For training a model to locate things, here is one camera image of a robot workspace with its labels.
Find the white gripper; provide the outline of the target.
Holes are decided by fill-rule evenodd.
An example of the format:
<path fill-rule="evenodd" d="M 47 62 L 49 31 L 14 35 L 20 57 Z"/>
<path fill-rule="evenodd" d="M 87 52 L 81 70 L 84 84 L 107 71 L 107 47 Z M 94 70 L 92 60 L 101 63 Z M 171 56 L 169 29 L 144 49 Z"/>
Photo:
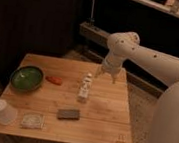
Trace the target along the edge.
<path fill-rule="evenodd" d="M 94 78 L 99 77 L 102 75 L 102 71 L 106 73 L 111 73 L 112 82 L 113 84 L 116 83 L 116 79 L 118 77 L 118 73 L 121 71 L 123 64 L 123 60 L 120 57 L 115 57 L 114 55 L 107 55 L 102 62 L 102 68 L 99 66 L 96 69 L 96 73 Z"/>

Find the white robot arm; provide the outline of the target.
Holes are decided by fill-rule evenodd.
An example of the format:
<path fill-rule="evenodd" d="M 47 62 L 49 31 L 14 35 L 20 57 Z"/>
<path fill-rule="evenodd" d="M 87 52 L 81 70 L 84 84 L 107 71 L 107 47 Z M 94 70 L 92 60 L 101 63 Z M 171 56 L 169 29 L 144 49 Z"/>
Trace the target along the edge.
<path fill-rule="evenodd" d="M 140 45 L 136 32 L 113 33 L 107 37 L 108 54 L 97 73 L 115 78 L 125 60 L 133 61 L 166 84 L 153 114 L 146 143 L 179 143 L 179 58 Z"/>

